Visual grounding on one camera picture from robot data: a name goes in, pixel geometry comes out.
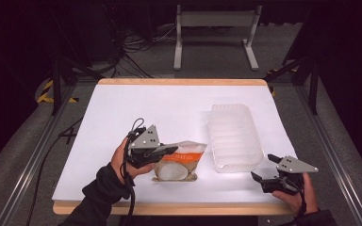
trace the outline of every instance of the table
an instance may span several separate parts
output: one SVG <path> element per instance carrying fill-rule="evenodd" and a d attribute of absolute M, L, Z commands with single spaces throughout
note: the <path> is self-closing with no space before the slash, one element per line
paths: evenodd
<path fill-rule="evenodd" d="M 206 118 L 213 104 L 231 103 L 250 107 L 265 154 L 296 156 L 264 80 L 101 80 L 92 94 L 58 181 L 53 196 L 55 213 L 70 214 L 73 211 L 84 197 L 82 187 L 107 164 L 134 120 L 143 117 L 145 125 L 156 125 L 160 142 L 192 140 L 208 146 L 196 170 L 198 180 L 195 182 L 153 182 L 153 172 L 137 177 L 134 215 L 291 214 L 284 203 L 263 193 L 249 172 L 217 173 L 214 170 Z M 275 164 L 267 158 L 255 172 L 264 175 L 263 178 L 277 174 Z M 129 201 L 120 201 L 113 205 L 112 214 L 126 215 L 128 206 Z"/>

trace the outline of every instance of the black jacket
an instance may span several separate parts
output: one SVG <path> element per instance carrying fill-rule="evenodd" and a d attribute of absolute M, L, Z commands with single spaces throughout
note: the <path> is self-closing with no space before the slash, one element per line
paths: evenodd
<path fill-rule="evenodd" d="M 106 226 L 111 205 L 121 197 L 128 199 L 130 194 L 121 184 L 110 164 L 102 167 L 96 180 L 83 188 L 84 200 L 64 220 L 61 226 Z M 328 210 L 304 215 L 295 219 L 297 226 L 336 226 Z"/>

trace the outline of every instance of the floor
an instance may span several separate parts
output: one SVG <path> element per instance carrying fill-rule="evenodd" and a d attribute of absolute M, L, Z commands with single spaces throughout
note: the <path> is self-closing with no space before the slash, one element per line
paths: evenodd
<path fill-rule="evenodd" d="M 153 77 L 262 78 L 268 70 L 282 66 L 299 28 L 299 24 L 284 24 L 257 29 L 253 47 L 258 72 L 250 70 L 240 42 L 245 31 L 240 28 L 188 30 L 184 34 L 182 69 L 179 72 L 173 70 L 174 36 L 146 51 L 129 55 Z M 133 77 L 135 75 L 131 73 L 140 74 L 125 60 L 121 60 L 116 69 L 117 72 L 109 71 L 105 76 Z M 320 84 L 318 93 L 319 115 L 313 116 L 306 105 L 307 84 L 293 87 L 288 79 L 286 74 L 269 85 L 274 87 L 274 101 L 296 154 L 320 169 L 319 173 L 312 175 L 320 208 L 330 209 L 338 225 L 362 225 L 362 160 L 359 153 L 323 86 Z M 74 138 L 59 138 L 55 144 L 54 141 L 60 132 L 83 117 L 95 84 L 96 81 L 88 77 L 80 77 L 76 87 L 63 87 L 64 96 L 77 98 L 78 102 L 66 102 L 55 117 L 51 116 L 53 104 L 40 103 L 1 152 L 0 225 L 25 225 L 31 209 L 30 225 L 58 225 L 65 219 L 52 211 L 51 198 Z M 74 133 L 78 127 L 79 123 L 74 126 Z M 30 159 L 42 161 L 43 153 L 48 150 L 40 173 L 38 164 L 32 166 Z M 25 177 L 27 169 L 31 170 Z M 39 175 L 37 199 L 31 208 Z M 111 216 L 107 225 L 118 225 L 119 219 Z M 292 216 L 259 216 L 258 225 L 278 225 L 291 219 Z"/>

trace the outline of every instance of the person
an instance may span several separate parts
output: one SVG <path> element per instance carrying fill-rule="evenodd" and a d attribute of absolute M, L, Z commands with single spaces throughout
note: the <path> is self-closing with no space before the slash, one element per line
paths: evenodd
<path fill-rule="evenodd" d="M 130 193 L 125 186 L 122 175 L 122 163 L 124 147 L 127 138 L 116 149 L 111 161 L 98 170 L 96 179 L 83 188 L 85 198 L 73 210 L 73 212 L 59 224 L 59 226 L 75 225 L 107 225 L 107 218 L 111 212 L 111 205 L 118 202 L 121 198 L 129 199 Z M 148 164 L 136 169 L 127 163 L 127 171 L 132 178 L 147 173 L 154 168 L 154 164 Z M 306 202 L 306 211 L 302 216 L 294 219 L 298 226 L 335 226 L 337 225 L 329 210 L 320 210 L 314 188 L 307 173 L 304 176 L 304 199 Z M 298 215 L 302 205 L 300 194 L 290 196 L 281 191 L 274 191 L 272 195 L 277 199 L 287 203 L 291 210 Z"/>

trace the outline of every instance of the clear plastic tray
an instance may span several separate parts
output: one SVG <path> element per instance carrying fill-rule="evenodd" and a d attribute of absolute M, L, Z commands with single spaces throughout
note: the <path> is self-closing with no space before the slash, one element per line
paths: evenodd
<path fill-rule="evenodd" d="M 264 159 L 248 106 L 213 105 L 208 129 L 217 172 L 252 171 Z"/>

